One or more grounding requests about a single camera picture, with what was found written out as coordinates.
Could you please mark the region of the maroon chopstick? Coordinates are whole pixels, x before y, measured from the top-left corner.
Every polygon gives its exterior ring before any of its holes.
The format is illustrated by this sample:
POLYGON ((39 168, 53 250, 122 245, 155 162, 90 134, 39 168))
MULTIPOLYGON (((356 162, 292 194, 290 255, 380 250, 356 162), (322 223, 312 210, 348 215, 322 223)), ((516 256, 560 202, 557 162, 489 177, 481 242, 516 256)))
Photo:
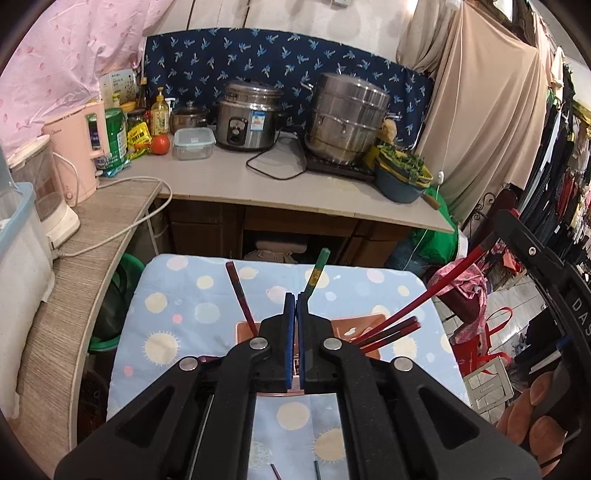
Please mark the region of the maroon chopstick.
POLYGON ((387 329, 373 335, 372 337, 363 340, 359 343, 360 348, 362 349, 365 346, 368 346, 374 342, 377 342, 378 340, 383 339, 386 336, 391 335, 392 333, 394 333, 394 331, 398 330, 399 328, 404 328, 407 326, 410 326, 411 324, 413 324, 414 322, 419 322, 416 316, 413 316, 411 318, 408 318, 406 320, 403 320, 397 324, 394 324, 391 327, 388 327, 387 329))
POLYGON ((276 465, 270 463, 270 468, 271 471, 273 471, 274 478, 276 478, 276 480, 281 480, 280 472, 277 470, 276 465))
POLYGON ((381 347, 394 343, 395 341, 400 340, 401 338, 410 335, 411 333, 414 333, 420 328, 421 324, 419 322, 414 322, 410 326, 399 328, 398 330, 394 331, 394 333, 392 333, 391 335, 386 336, 383 339, 378 340, 377 342, 363 347, 361 351, 363 352, 363 354, 369 354, 370 352, 379 350, 381 347))
POLYGON ((235 297, 238 300, 239 307, 240 309, 242 309, 242 314, 245 318, 245 322, 247 326, 249 326, 250 333, 252 333, 253 337, 256 337, 256 322, 253 320, 252 311, 250 311, 249 309, 249 304, 247 303, 245 291, 243 291, 242 283, 239 279, 238 270, 236 270, 235 268, 235 263, 233 261, 226 262, 225 269, 228 273, 228 278, 231 283, 232 289, 233 291, 235 291, 235 297))

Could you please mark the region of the red chopstick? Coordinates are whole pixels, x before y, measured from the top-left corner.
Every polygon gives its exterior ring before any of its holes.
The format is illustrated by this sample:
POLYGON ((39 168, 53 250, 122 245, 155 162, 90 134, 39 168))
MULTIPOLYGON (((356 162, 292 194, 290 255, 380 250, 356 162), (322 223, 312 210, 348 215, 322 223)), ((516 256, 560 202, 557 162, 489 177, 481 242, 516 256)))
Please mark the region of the red chopstick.
POLYGON ((482 242, 480 245, 475 247, 466 258, 462 259, 457 266, 455 266, 449 273, 444 275, 440 280, 438 280, 435 284, 429 287, 423 294, 414 299, 403 309, 399 310, 397 313, 394 313, 391 317, 387 318, 377 327, 363 334, 361 337, 356 339, 353 342, 353 344, 356 344, 359 347, 365 347, 366 345, 370 345, 377 341, 378 336, 381 332, 390 327, 391 324, 394 324, 401 320, 403 317, 408 315, 408 313, 411 313, 416 308, 423 305, 432 297, 437 296, 444 288, 451 285, 454 280, 456 280, 462 273, 464 273, 469 267, 471 267, 475 262, 477 262, 485 254, 485 252, 485 242, 482 242))

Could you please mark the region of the green chopstick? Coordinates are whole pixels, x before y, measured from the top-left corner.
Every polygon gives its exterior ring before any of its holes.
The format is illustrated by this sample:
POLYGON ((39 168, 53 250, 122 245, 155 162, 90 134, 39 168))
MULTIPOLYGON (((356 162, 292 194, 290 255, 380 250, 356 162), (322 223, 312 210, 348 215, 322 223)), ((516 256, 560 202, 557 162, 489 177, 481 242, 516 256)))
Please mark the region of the green chopstick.
POLYGON ((318 460, 314 461, 314 468, 315 468, 315 480, 322 480, 320 463, 318 463, 318 460))
POLYGON ((315 266, 311 269, 311 274, 308 277, 307 285, 304 288, 304 299, 308 300, 311 298, 311 295, 315 291, 315 287, 318 285, 318 281, 324 272, 325 265, 327 265, 329 256, 331 255, 331 250, 328 248, 322 248, 320 254, 318 254, 318 259, 315 261, 315 266))

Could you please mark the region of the pink floral garment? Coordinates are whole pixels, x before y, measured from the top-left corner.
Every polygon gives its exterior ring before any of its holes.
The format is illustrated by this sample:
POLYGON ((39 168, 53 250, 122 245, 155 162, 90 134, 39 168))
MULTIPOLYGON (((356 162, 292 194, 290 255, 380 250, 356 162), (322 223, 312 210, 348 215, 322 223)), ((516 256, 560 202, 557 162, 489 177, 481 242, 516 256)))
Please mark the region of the pink floral garment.
POLYGON ((461 326, 453 334, 455 344, 478 339, 480 348, 488 350, 491 346, 491 335, 507 324, 505 322, 493 330, 489 328, 488 287, 485 275, 474 262, 436 294, 436 297, 461 321, 461 326))

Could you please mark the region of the pink perforated utensil basket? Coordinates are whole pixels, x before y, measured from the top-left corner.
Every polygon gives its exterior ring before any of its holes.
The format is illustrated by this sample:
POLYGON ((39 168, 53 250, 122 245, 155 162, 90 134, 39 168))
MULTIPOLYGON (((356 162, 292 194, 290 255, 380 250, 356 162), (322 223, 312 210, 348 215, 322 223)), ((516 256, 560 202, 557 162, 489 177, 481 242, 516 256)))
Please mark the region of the pink perforated utensil basket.
POLYGON ((265 396, 335 393, 344 385, 337 359, 325 349, 327 339, 352 342, 385 319, 383 314, 329 320, 296 311, 278 314, 256 324, 252 336, 245 322, 236 327, 239 342, 263 338, 266 357, 253 367, 253 385, 265 396))

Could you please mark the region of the blue planet-print tablecloth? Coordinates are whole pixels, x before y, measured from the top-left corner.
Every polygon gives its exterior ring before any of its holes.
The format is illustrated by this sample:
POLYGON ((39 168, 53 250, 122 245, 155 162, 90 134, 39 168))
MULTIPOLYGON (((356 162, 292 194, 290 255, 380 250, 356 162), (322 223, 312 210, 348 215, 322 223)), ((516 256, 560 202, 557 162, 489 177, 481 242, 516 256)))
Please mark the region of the blue planet-print tablecloth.
MULTIPOLYGON (((162 254, 144 268, 126 314, 112 370, 107 419, 184 357, 222 357, 242 336, 252 336, 226 269, 229 260, 162 254)), ((257 327, 278 317, 269 338, 280 352, 280 374, 297 386, 297 300, 313 265, 236 261, 236 273, 257 327)), ((308 300, 308 313, 346 320, 352 342, 427 290, 414 273, 388 269, 325 266, 308 300)), ((432 301, 406 318, 420 328, 370 352, 384 362, 407 357, 463 401, 468 400, 448 336, 432 301)), ((248 479, 349 479, 349 465, 335 394, 263 396, 256 399, 249 447, 248 479)))

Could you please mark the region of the green bag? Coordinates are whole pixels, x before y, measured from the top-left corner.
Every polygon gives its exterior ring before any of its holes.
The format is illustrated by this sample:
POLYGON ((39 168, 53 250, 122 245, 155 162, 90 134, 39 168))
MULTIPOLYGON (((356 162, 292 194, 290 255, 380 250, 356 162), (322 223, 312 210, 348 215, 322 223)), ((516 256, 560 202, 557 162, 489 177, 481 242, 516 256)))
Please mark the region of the green bag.
POLYGON ((459 242, 458 225, 452 218, 446 201, 435 188, 428 188, 426 195, 438 201, 439 212, 453 228, 453 232, 445 233, 434 230, 414 229, 410 234, 411 244, 415 254, 423 260, 435 265, 445 265, 454 260, 457 254, 459 242))

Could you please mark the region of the beige curtain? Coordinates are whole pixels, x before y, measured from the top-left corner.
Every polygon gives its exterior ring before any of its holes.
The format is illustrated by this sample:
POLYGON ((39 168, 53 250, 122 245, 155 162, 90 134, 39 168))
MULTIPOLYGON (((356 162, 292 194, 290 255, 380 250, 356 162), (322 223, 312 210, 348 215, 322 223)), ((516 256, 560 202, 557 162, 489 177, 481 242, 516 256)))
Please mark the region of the beige curtain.
POLYGON ((397 60, 435 78, 417 151, 444 174, 441 193, 457 220, 487 192, 525 187, 546 114, 536 47, 475 1, 420 1, 397 60))

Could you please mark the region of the blue bowl with vegetables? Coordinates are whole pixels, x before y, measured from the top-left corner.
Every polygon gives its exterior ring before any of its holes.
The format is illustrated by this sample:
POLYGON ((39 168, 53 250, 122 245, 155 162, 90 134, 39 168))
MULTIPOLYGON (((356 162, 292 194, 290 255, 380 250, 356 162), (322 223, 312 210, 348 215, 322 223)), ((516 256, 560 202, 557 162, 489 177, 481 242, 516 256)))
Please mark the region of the blue bowl with vegetables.
POLYGON ((411 204, 432 185, 433 174, 420 155, 386 143, 377 146, 377 150, 375 185, 384 197, 411 204))

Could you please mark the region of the white plastic storage bin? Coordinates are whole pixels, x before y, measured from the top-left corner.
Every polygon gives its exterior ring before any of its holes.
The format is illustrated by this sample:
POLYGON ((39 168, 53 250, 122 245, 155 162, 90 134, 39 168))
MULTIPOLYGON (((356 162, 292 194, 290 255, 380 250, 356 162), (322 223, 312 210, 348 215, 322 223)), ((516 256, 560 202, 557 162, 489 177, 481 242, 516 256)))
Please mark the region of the white plastic storage bin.
POLYGON ((28 182, 1 193, 1 411, 19 415, 18 374, 27 337, 55 275, 49 239, 28 182))

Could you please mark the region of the black induction cooker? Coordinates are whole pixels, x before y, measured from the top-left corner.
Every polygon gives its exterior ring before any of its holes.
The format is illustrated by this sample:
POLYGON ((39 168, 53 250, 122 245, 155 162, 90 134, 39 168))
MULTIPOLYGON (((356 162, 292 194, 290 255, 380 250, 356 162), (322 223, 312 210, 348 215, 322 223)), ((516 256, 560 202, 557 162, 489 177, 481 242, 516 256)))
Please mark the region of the black induction cooker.
POLYGON ((351 164, 339 164, 329 160, 322 159, 305 145, 304 138, 298 137, 301 151, 304 154, 305 169, 311 172, 338 176, 349 180, 360 181, 366 184, 373 184, 375 181, 374 172, 367 165, 360 162, 351 164))

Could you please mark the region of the wooden counter shelf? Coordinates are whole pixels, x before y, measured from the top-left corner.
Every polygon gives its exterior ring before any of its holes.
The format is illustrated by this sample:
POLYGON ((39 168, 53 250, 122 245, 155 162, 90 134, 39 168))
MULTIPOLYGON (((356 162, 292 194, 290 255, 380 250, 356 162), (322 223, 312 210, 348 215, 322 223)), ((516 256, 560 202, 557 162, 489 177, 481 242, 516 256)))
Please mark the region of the wooden counter shelf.
POLYGON ((212 204, 228 212, 221 256, 238 255, 242 230, 361 235, 356 243, 394 245, 414 228, 449 232, 424 200, 394 203, 375 188, 306 173, 276 180, 246 166, 242 153, 215 149, 204 160, 144 156, 78 210, 79 230, 53 265, 53 290, 33 320, 18 377, 16 438, 46 474, 77 443, 85 356, 111 276, 138 222, 158 196, 212 204))

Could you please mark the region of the stainless steel steamer pot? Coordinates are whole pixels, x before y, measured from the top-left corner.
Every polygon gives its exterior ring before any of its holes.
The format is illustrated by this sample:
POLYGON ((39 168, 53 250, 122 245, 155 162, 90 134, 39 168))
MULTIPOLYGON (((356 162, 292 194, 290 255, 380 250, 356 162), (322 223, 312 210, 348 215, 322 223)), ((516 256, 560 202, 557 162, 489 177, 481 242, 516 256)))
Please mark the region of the stainless steel steamer pot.
POLYGON ((314 84, 304 144, 318 157, 339 165, 360 159, 374 144, 388 117, 391 96, 362 78, 322 73, 314 84))

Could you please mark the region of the clear food container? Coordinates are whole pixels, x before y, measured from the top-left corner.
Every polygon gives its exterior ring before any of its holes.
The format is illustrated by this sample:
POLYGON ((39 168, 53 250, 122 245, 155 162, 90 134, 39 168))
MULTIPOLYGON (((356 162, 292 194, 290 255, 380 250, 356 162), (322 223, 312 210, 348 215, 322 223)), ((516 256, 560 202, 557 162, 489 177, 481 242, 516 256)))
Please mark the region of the clear food container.
POLYGON ((173 157, 181 161, 206 159, 212 154, 215 143, 211 128, 181 128, 174 133, 173 157))

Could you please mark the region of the red tomato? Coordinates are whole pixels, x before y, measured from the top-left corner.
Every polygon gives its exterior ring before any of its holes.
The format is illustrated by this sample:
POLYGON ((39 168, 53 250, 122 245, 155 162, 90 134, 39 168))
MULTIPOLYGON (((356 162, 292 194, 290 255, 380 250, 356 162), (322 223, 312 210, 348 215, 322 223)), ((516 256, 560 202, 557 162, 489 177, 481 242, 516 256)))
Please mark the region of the red tomato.
POLYGON ((150 151, 153 155, 165 155, 170 149, 170 140, 166 134, 154 136, 150 142, 150 151))

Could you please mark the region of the yellow snack packet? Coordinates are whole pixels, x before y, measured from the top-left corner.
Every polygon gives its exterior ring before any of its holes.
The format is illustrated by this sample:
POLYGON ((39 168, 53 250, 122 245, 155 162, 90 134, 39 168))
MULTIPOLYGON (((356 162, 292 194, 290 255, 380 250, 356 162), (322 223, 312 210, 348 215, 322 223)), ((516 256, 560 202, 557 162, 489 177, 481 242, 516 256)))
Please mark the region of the yellow snack packet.
POLYGON ((145 122, 133 126, 127 133, 127 154, 128 160, 134 160, 150 151, 152 137, 149 127, 145 122))

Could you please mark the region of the white food steamer appliance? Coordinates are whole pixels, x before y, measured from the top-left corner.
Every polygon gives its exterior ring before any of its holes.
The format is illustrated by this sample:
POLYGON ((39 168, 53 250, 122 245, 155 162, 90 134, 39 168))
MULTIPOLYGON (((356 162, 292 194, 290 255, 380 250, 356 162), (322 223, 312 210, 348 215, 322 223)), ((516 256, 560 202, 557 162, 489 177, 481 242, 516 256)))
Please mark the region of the white food steamer appliance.
POLYGON ((79 229, 80 220, 66 202, 50 136, 44 134, 21 145, 7 165, 15 182, 32 184, 43 230, 51 247, 59 248, 79 229))

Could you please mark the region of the small lidded pot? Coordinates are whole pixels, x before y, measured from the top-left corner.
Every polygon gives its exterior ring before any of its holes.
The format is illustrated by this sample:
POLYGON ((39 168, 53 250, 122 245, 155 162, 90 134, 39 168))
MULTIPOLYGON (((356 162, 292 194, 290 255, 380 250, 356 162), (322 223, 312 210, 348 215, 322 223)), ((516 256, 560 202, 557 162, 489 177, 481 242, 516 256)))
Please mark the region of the small lidded pot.
POLYGON ((180 129, 206 127, 210 111, 206 106, 197 106, 192 101, 187 101, 184 106, 171 112, 170 132, 174 134, 180 129))

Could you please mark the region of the pink electric kettle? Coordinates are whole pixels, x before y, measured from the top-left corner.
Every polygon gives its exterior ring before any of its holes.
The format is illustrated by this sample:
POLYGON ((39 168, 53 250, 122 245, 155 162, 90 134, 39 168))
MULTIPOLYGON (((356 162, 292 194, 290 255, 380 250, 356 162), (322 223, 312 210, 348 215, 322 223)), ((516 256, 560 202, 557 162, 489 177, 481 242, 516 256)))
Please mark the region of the pink electric kettle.
POLYGON ((93 101, 49 118, 42 133, 50 136, 64 197, 74 208, 96 192, 95 160, 109 154, 104 103, 93 101), (89 116, 95 117, 97 149, 92 147, 89 116))

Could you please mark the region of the stainless steel rice cooker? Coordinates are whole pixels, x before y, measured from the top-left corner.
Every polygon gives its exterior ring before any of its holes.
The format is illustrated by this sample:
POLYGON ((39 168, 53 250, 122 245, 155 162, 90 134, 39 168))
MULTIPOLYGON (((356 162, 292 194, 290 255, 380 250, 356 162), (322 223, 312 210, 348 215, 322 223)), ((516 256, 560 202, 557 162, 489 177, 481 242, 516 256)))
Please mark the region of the stainless steel rice cooker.
POLYGON ((283 123, 279 88, 259 81, 232 80, 216 105, 216 142, 238 151, 273 147, 283 123))

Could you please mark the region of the green canister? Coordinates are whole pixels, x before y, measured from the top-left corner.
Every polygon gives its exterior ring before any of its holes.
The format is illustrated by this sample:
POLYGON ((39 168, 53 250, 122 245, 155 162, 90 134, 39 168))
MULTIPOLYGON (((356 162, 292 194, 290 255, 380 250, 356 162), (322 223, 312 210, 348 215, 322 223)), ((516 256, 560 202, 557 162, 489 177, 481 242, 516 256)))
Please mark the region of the green canister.
POLYGON ((102 175, 112 178, 117 175, 127 162, 127 134, 125 114, 120 107, 105 110, 106 133, 109 152, 97 164, 102 175))

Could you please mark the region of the yellow oil bottle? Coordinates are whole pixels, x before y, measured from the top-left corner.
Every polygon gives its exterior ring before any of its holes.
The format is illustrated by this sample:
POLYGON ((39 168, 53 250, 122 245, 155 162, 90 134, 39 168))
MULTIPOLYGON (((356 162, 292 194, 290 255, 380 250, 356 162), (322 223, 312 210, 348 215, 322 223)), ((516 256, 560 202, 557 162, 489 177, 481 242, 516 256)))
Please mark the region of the yellow oil bottle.
POLYGON ((157 88, 155 102, 150 109, 151 136, 166 135, 169 132, 169 106, 164 99, 163 88, 157 88))

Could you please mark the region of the navy floral cloth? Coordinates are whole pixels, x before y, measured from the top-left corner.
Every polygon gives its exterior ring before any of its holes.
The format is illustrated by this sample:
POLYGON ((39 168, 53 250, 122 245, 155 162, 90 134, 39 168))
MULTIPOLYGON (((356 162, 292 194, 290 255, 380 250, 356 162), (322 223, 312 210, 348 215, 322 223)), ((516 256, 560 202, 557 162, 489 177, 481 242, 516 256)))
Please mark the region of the navy floral cloth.
POLYGON ((211 106, 221 101, 231 80, 256 80, 283 93, 280 106, 287 126, 304 126, 311 103, 305 84, 322 73, 366 80, 391 98, 389 110, 397 126, 396 141, 416 145, 433 82, 427 76, 365 50, 304 34, 249 28, 211 28, 150 36, 144 73, 151 94, 180 103, 211 106))

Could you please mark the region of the pink floral curtain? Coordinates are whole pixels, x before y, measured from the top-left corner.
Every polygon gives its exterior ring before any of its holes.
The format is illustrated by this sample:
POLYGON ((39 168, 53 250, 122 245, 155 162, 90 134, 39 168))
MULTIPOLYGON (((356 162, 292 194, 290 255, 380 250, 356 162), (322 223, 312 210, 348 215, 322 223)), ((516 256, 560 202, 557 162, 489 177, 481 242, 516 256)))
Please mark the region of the pink floral curtain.
POLYGON ((100 98, 99 78, 135 67, 148 31, 171 6, 154 1, 57 1, 1 74, 1 147, 9 156, 44 122, 100 98))

